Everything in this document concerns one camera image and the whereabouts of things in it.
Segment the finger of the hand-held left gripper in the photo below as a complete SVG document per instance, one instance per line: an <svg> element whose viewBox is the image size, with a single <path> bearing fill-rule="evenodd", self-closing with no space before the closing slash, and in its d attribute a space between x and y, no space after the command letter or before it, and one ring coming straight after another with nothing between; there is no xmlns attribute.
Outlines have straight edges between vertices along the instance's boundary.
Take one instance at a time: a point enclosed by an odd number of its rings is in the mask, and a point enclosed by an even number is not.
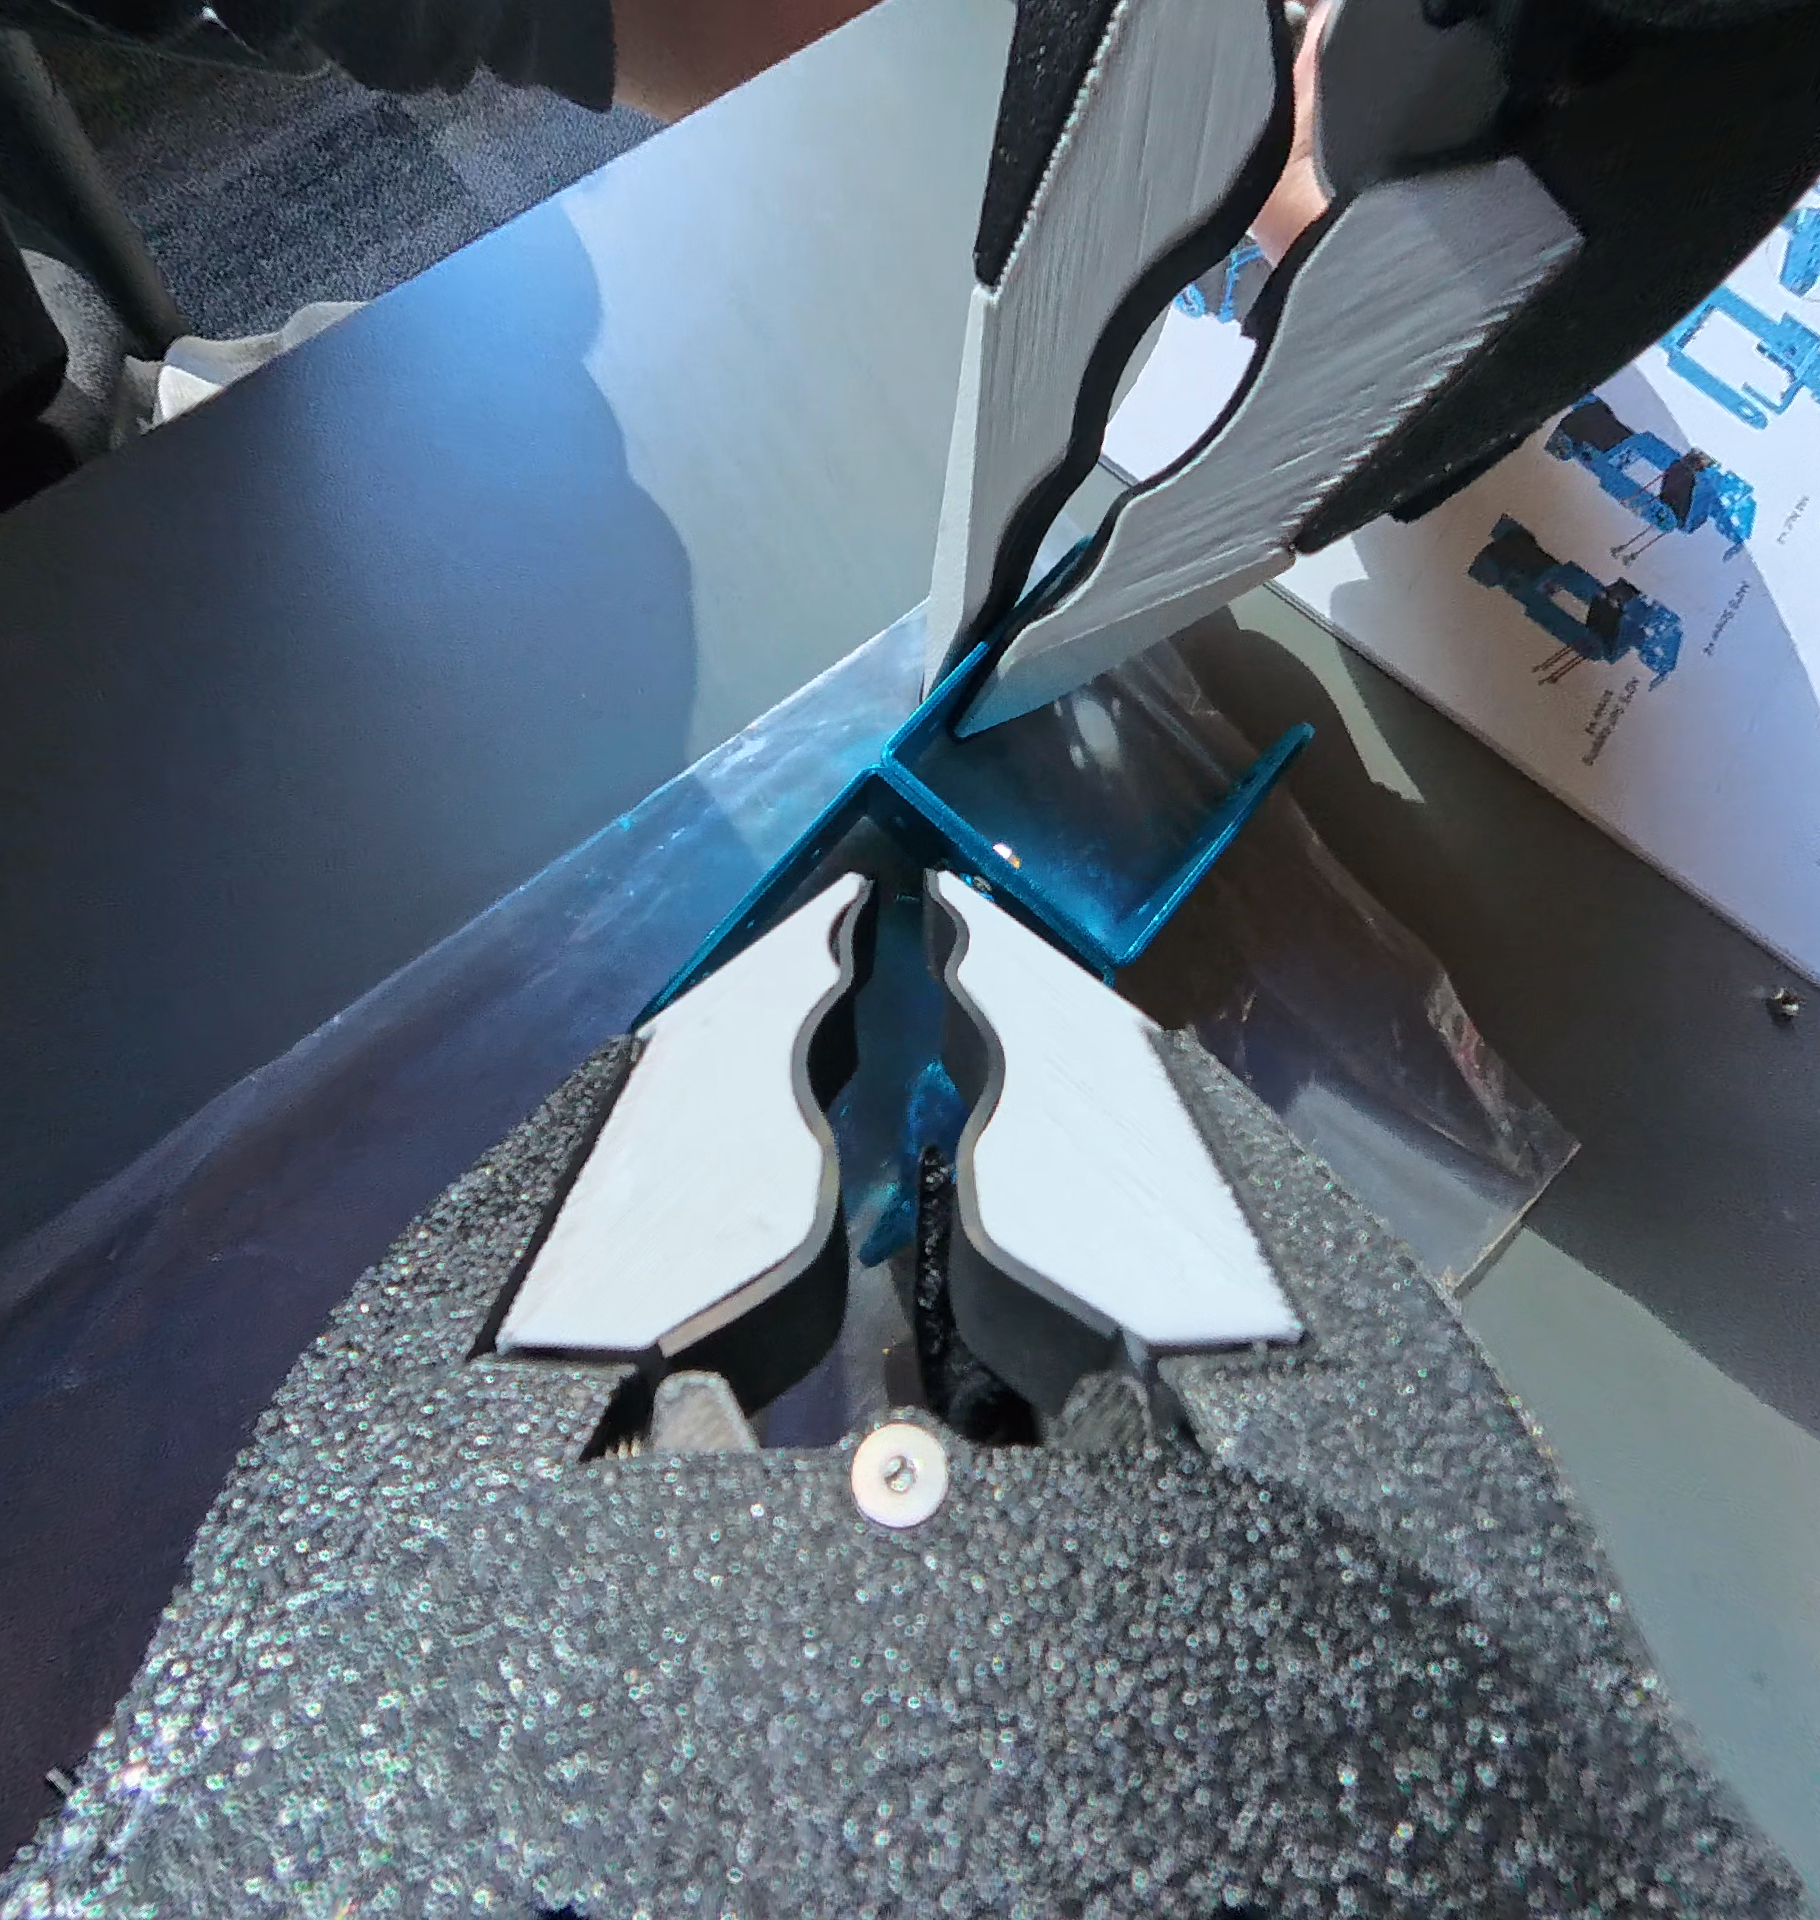
<svg viewBox="0 0 1820 1920"><path fill-rule="evenodd" d="M1130 353L1281 173L1265 2L1021 2L973 262L922 686L1019 599L1095 467Z"/></svg>
<svg viewBox="0 0 1820 1920"><path fill-rule="evenodd" d="M1213 435L1112 508L958 730L1023 717L1275 576L1330 495L1578 243L1517 154L1387 179L1338 210L1281 274L1269 342Z"/></svg>

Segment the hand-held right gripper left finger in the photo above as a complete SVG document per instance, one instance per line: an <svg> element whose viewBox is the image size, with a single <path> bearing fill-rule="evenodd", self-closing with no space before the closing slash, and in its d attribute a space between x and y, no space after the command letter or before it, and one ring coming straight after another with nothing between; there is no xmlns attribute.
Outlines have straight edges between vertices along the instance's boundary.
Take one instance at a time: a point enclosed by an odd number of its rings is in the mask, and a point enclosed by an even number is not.
<svg viewBox="0 0 1820 1920"><path fill-rule="evenodd" d="M838 1182L808 1048L853 986L870 891L836 879L644 1024L502 1351L672 1359L827 1251Z"/></svg>

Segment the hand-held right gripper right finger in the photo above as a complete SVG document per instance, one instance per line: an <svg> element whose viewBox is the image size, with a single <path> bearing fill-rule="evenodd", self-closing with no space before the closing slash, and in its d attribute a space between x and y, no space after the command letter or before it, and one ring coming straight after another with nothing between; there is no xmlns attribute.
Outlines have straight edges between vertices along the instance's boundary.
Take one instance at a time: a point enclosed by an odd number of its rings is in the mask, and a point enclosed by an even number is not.
<svg viewBox="0 0 1820 1920"><path fill-rule="evenodd" d="M955 1164L953 1308L989 1367L1099 1367L1293 1344L1292 1308L1204 1144L1153 1022L960 875L945 1065L970 1093Z"/></svg>

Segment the blue metal bracket assembly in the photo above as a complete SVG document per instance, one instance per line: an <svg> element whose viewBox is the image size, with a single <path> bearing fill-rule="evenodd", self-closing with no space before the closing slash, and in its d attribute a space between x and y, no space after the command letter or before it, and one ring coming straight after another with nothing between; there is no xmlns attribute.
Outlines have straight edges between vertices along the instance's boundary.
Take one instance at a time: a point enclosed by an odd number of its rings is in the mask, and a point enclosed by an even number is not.
<svg viewBox="0 0 1820 1920"><path fill-rule="evenodd" d="M633 1031L737 958L849 861L948 867L1107 985L1136 967L1312 737L1292 724L1229 771L1180 744L1119 674L960 737L977 664L920 695L922 608L771 708L802 755L775 825L742 828L757 879L641 1006Z"/></svg>

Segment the person's left forearm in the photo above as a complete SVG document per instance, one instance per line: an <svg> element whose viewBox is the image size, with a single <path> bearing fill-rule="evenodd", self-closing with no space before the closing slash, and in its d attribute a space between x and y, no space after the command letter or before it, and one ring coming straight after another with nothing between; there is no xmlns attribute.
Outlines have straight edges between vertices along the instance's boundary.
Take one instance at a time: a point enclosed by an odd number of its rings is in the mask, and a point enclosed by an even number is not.
<svg viewBox="0 0 1820 1920"><path fill-rule="evenodd" d="M612 2L612 97L678 121L875 2Z"/></svg>

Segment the person's left hand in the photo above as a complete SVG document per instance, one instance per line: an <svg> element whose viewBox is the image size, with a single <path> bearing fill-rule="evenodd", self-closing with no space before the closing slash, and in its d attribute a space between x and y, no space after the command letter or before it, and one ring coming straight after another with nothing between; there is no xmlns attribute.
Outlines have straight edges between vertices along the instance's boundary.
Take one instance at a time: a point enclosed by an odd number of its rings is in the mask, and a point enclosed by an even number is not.
<svg viewBox="0 0 1820 1920"><path fill-rule="evenodd" d="M1330 193L1316 167L1318 47L1330 3L1307 13L1304 35L1292 62L1292 143L1281 175L1251 219L1249 236L1271 266L1330 210Z"/></svg>

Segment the white instruction sheet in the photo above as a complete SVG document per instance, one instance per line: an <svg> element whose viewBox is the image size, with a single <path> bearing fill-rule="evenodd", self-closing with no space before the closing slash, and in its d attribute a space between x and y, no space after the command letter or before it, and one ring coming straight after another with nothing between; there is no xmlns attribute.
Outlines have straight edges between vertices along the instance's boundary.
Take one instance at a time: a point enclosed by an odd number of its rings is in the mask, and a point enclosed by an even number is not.
<svg viewBox="0 0 1820 1920"><path fill-rule="evenodd" d="M1501 466L1272 588L1820 985L1820 175Z"/></svg>

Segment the large clear plastic bag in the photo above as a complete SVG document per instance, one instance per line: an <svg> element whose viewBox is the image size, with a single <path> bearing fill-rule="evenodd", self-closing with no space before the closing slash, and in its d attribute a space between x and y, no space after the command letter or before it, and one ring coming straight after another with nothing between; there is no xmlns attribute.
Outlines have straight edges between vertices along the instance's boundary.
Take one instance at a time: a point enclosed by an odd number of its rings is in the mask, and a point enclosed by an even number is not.
<svg viewBox="0 0 1820 1920"><path fill-rule="evenodd" d="M151 1640L248 1430L401 1228L614 1031L903 718L922 614L393 974L0 1261L0 1863ZM1575 1139L1308 825L1322 721L1121 989L1441 1280Z"/></svg>

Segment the person's dark clothing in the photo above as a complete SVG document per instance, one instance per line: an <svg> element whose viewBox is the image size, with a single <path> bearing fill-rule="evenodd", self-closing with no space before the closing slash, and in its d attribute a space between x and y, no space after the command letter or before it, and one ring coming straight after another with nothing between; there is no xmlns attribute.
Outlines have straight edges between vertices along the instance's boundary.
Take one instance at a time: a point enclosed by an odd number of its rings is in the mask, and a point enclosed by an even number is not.
<svg viewBox="0 0 1820 1920"><path fill-rule="evenodd" d="M94 32L174 54L231 53L299 73L325 62L388 93L459 93L477 73L605 110L608 2L73 2Z"/></svg>

